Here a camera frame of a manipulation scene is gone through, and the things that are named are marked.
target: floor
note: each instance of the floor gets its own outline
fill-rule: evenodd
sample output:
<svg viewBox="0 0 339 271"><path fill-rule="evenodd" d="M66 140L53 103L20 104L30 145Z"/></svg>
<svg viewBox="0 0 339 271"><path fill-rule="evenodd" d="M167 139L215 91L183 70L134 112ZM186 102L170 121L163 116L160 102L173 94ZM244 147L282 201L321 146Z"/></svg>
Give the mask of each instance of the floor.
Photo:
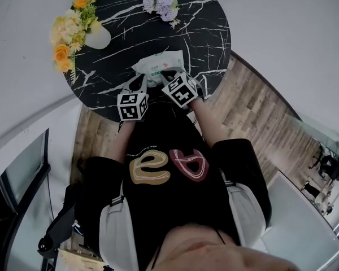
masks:
<svg viewBox="0 0 339 271"><path fill-rule="evenodd" d="M320 189L324 186L316 170L308 169L313 156L318 155L318 143L296 124L286 103L239 60L230 62L220 86L206 103L221 119L228 138L247 138L252 142L267 182L279 169L298 188L308 179ZM81 180L75 168L77 160L106 156L117 131L118 123L83 107L71 182Z"/></svg>

